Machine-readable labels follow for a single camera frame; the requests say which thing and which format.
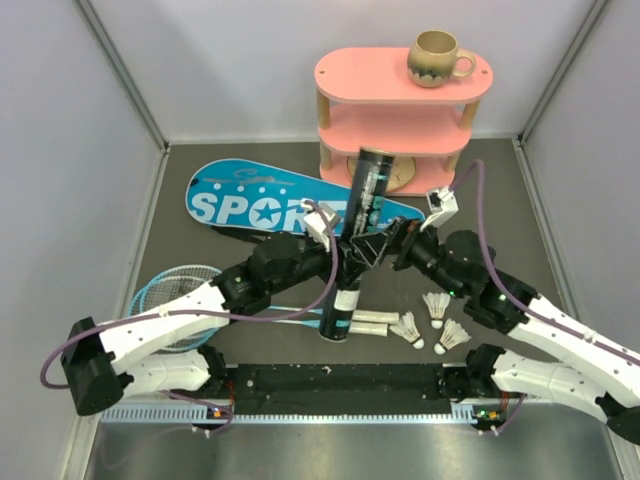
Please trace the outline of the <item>black shuttlecock tube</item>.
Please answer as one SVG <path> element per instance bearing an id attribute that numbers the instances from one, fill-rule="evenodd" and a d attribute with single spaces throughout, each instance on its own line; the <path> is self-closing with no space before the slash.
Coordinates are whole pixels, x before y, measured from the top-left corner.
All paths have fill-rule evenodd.
<path id="1" fill-rule="evenodd" d="M 373 173 L 372 168 L 366 166 L 364 160 L 366 155 L 371 154 L 386 155 L 383 161 L 376 164 L 382 173 L 379 173 L 379 180 L 373 190 L 369 190 L 363 184 L 364 176 L 369 172 Z M 377 149 L 362 148 L 360 150 L 360 169 L 357 171 L 356 177 L 353 177 L 339 240 L 350 243 L 353 236 L 374 232 L 377 229 L 385 201 L 386 176 L 390 173 L 393 162 L 391 156 L 391 154 Z M 319 334 L 322 338 L 332 342 L 346 340 L 359 295 L 360 289 L 358 291 L 340 290 L 335 281 L 323 307 L 319 327 Z"/>

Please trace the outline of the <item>white feather shuttlecock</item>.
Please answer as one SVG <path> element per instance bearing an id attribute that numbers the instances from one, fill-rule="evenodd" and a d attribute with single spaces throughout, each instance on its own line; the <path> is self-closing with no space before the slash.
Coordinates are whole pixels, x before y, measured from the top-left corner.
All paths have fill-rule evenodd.
<path id="1" fill-rule="evenodd" d="M 434 352 L 437 355 L 444 355 L 454 347 L 467 343 L 470 340 L 470 334 L 460 323 L 453 319 L 447 319 L 444 322 L 441 336 L 434 345 Z"/>
<path id="2" fill-rule="evenodd" d="M 423 294 L 422 299 L 428 309 L 431 326 L 434 329 L 441 329 L 444 325 L 444 317 L 450 304 L 451 296 L 448 293 L 429 292 Z"/>
<path id="3" fill-rule="evenodd" d="M 389 325 L 389 331 L 402 337 L 414 349 L 422 349 L 425 341 L 415 324 L 415 316 L 411 311 L 402 314 L 399 321 Z"/>

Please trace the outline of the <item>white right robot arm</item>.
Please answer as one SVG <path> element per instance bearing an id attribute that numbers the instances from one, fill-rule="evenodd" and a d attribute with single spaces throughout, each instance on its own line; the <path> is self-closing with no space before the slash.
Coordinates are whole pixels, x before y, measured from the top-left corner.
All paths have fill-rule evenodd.
<path id="1" fill-rule="evenodd" d="M 436 227 L 400 217 L 385 230 L 355 236 L 354 255 L 374 266 L 387 256 L 396 271 L 416 268 L 449 295 L 464 300 L 476 323 L 531 345 L 554 363 L 482 345 L 466 360 L 476 394 L 495 390 L 551 400 L 639 442 L 639 355 L 556 307 L 534 287 L 496 269 L 495 252 L 472 230 L 441 240 Z"/>

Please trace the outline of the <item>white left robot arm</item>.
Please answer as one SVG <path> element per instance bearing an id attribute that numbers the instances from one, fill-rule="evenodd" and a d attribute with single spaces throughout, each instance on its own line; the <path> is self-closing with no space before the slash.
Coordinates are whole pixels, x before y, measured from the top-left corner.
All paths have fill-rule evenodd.
<path id="1" fill-rule="evenodd" d="M 257 245 L 249 258 L 208 280 L 190 293 L 142 314 L 97 324 L 77 321 L 59 355 L 78 415 L 105 411 L 132 392 L 134 367 L 148 372 L 157 351 L 192 335 L 219 329 L 232 321 L 263 321 L 273 295 L 313 277 L 325 288 L 318 299 L 333 320 L 321 323 L 333 339 L 350 327 L 359 298 L 361 270 L 346 265 L 339 243 L 299 244 L 279 232 Z"/>

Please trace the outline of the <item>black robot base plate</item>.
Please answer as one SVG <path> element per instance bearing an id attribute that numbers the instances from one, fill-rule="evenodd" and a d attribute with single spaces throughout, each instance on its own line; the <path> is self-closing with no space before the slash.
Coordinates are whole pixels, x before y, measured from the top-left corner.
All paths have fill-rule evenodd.
<path id="1" fill-rule="evenodd" d="M 244 364 L 230 378 L 246 415 L 449 413 L 473 394 L 463 367 L 440 364 Z"/>

